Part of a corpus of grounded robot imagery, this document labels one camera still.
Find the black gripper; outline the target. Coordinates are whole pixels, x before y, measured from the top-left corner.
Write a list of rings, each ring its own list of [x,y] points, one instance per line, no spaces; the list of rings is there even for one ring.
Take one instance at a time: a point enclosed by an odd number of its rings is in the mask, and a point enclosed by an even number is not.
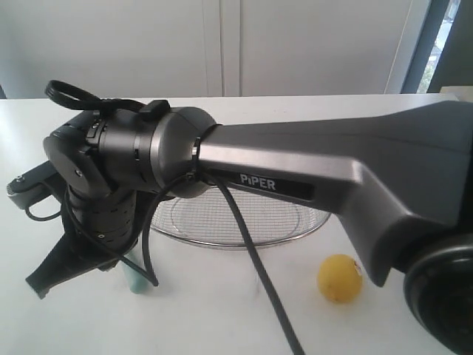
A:
[[[126,259],[136,242],[114,250],[104,241],[94,240],[78,230],[69,217],[63,217],[64,236],[57,242],[40,266],[26,278],[27,284],[40,299],[66,281],[92,270],[108,271]]]

